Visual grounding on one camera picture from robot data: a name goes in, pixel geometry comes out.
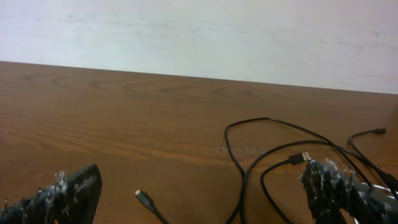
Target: usb connector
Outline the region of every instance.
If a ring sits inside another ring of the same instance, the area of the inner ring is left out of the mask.
[[[162,214],[157,210],[157,208],[154,205],[154,201],[151,199],[151,197],[146,194],[145,192],[142,192],[140,190],[136,191],[136,197],[138,200],[146,207],[148,208],[153,214],[156,215],[156,217],[163,223],[163,224],[170,224]]]
[[[299,153],[293,156],[289,156],[289,162],[292,165],[300,164],[304,161],[310,160],[310,154],[308,152]]]

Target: cable plug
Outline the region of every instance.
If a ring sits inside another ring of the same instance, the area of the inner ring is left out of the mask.
[[[147,195],[145,192],[142,192],[140,190],[136,191],[136,197],[138,200],[149,210],[154,211],[154,201]]]
[[[376,128],[375,130],[373,130],[374,134],[384,134],[386,133],[386,129],[385,128]]]
[[[310,154],[308,152],[299,153],[293,156],[289,156],[289,162],[292,165],[300,164],[304,161],[311,160]]]
[[[391,174],[388,174],[382,170],[379,173],[381,179],[386,183],[390,190],[398,191],[398,180]]]

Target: wooden table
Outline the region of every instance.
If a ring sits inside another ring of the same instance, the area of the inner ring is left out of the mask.
[[[351,134],[387,128],[385,135],[356,142],[376,165],[398,176],[397,95],[0,62],[0,197],[15,203],[54,183],[58,170],[72,173],[96,163],[104,184],[95,223],[159,223],[136,200],[137,189],[150,193],[170,223],[224,223],[241,179],[223,130],[260,116],[304,126],[342,145]],[[272,147],[312,139],[272,121],[241,126],[230,136],[245,168]],[[325,146],[270,155],[249,178],[248,223],[283,223],[259,176],[303,151],[346,166]],[[312,222],[297,179],[304,168],[287,165],[266,176],[270,194],[295,223]]]

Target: white wall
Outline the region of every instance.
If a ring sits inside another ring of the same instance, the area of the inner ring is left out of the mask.
[[[0,0],[0,60],[398,93],[398,1]]]

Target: black cable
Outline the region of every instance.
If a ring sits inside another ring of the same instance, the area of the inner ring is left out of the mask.
[[[151,197],[146,194],[145,192],[142,192],[140,190],[136,191],[136,197],[138,200],[146,207],[148,210],[150,210],[153,214],[156,215],[156,217],[163,223],[163,224],[169,224],[169,222],[163,217],[163,215],[158,211],[156,208],[154,201],[151,199]]]
[[[224,138],[225,138],[225,143],[226,143],[226,147],[227,147],[228,153],[229,153],[231,159],[233,160],[233,162],[235,163],[235,166],[236,166],[236,167],[238,168],[238,170],[240,171],[241,176],[242,176],[242,181],[243,181],[243,179],[244,179],[245,174],[244,174],[244,171],[243,171],[242,166],[239,164],[239,162],[236,160],[235,156],[234,156],[233,153],[232,153],[232,148],[231,148],[231,145],[230,145],[229,139],[228,139],[228,131],[229,131],[229,129],[232,128],[233,126],[236,126],[236,125],[239,125],[239,124],[250,123],[250,122],[254,122],[254,121],[266,121],[266,120],[271,120],[271,121],[275,121],[275,122],[278,122],[278,123],[281,123],[281,124],[288,125],[288,126],[290,126],[290,127],[292,127],[292,128],[301,130],[301,131],[303,131],[303,132],[305,132],[305,133],[311,134],[312,136],[316,136],[316,137],[318,137],[318,138],[320,138],[320,139],[325,140],[325,141],[328,143],[328,145],[330,145],[331,147],[334,147],[334,148],[335,148],[335,149],[336,149],[336,150],[349,162],[349,164],[350,164],[350,165],[355,169],[355,171],[362,177],[362,179],[369,185],[369,187],[370,187],[371,189],[373,188],[372,183],[370,183],[370,181],[368,180],[368,178],[366,178],[366,176],[360,171],[360,169],[354,164],[354,162],[343,152],[343,150],[341,149],[341,147],[337,146],[337,145],[336,145],[335,143],[333,143],[331,140],[329,140],[329,139],[327,139],[326,137],[324,137],[324,136],[322,136],[322,135],[320,135],[320,134],[317,134],[317,133],[315,133],[315,132],[313,132],[313,131],[311,131],[311,130],[305,129],[305,128],[301,127],[301,126],[297,126],[297,125],[295,125],[295,124],[291,124],[291,123],[288,123],[288,122],[286,122],[286,121],[281,121],[281,120],[278,120],[278,119],[272,119],[272,118],[268,118],[268,117],[252,118],[252,119],[246,119],[246,120],[238,121],[238,122],[235,122],[235,123],[233,123],[233,124],[228,125],[228,126],[225,128],[225,130],[224,130]],[[240,219],[241,219],[241,224],[245,224],[246,222],[245,222],[245,217],[244,217],[244,210],[243,210],[243,206],[241,206],[241,203],[240,203],[240,202],[238,203],[238,207],[239,207],[239,216],[240,216]],[[237,213],[236,213],[236,208],[235,208],[234,212],[233,212],[233,213],[231,214],[231,216],[228,218],[228,221],[234,220],[234,218],[235,218],[236,215],[237,215]]]
[[[269,151],[267,151],[267,152],[264,152],[264,153],[261,154],[256,160],[254,160],[254,161],[252,162],[252,164],[248,167],[248,169],[247,169],[247,171],[246,171],[246,174],[245,174],[245,176],[244,176],[244,178],[243,178],[242,186],[241,186],[241,191],[240,191],[240,194],[239,194],[239,204],[238,204],[238,205],[239,205],[239,214],[240,214],[240,216],[242,216],[242,214],[244,214],[244,193],[245,193],[245,189],[246,189],[246,184],[247,184],[247,182],[248,182],[249,174],[250,174],[250,172],[252,171],[252,169],[254,168],[254,166],[255,166],[261,159],[263,159],[264,157],[268,156],[269,154],[271,154],[271,153],[273,153],[273,152],[276,152],[276,151],[279,150],[279,149],[283,149],[283,148],[291,147],[291,146],[299,146],[299,145],[302,145],[302,144],[323,144],[323,145],[328,145],[327,142],[325,142],[325,141],[319,141],[319,140],[305,140],[305,141],[291,142],[291,143],[288,143],[288,144],[284,144],[284,145],[281,145],[281,146],[277,146],[277,147],[275,147],[275,148],[273,148],[273,149],[271,149],[271,150],[269,150]]]
[[[264,176],[271,170],[275,169],[276,167],[280,167],[282,165],[288,164],[289,160],[283,161],[283,162],[278,162],[277,164],[271,166],[270,168],[266,169],[263,173],[261,173],[260,176],[260,183],[261,183],[261,188],[264,191],[265,195],[267,196],[269,202],[271,203],[271,205],[275,208],[275,210],[277,211],[277,213],[285,220],[285,222],[287,222],[288,224],[293,224],[292,221],[290,221],[286,215],[280,210],[280,208],[276,205],[276,203],[274,202],[274,200],[271,198],[271,196],[269,195],[267,189],[266,189],[266,185],[264,183]]]
[[[367,162],[360,156],[360,155],[358,155],[357,153],[355,153],[355,152],[353,152],[353,151],[350,151],[350,150],[348,150],[348,149],[346,149],[346,148],[344,148],[344,147],[341,147],[341,146],[338,146],[343,152],[345,152],[345,153],[347,153],[347,154],[350,154],[350,155],[352,155],[352,156],[354,156],[355,158],[357,158],[357,160],[359,160],[359,161],[361,161],[363,164],[366,164]]]
[[[356,133],[348,138],[348,144],[351,145],[351,147],[356,151],[356,153],[358,153],[359,156],[361,156],[361,158],[364,160],[364,163],[367,166],[371,167],[372,169],[374,169],[377,172],[379,177],[384,181],[384,183],[387,185],[387,187],[391,190],[391,193],[393,194],[394,198],[396,200],[398,200],[398,194],[397,194],[398,180],[391,174],[387,174],[384,171],[380,170],[380,168],[378,168],[378,166],[374,165],[364,154],[362,154],[362,152],[354,144],[355,137],[358,137],[358,136],[361,136],[364,134],[368,134],[368,133],[384,134],[384,133],[386,133],[386,129],[385,128],[376,128],[373,130]]]

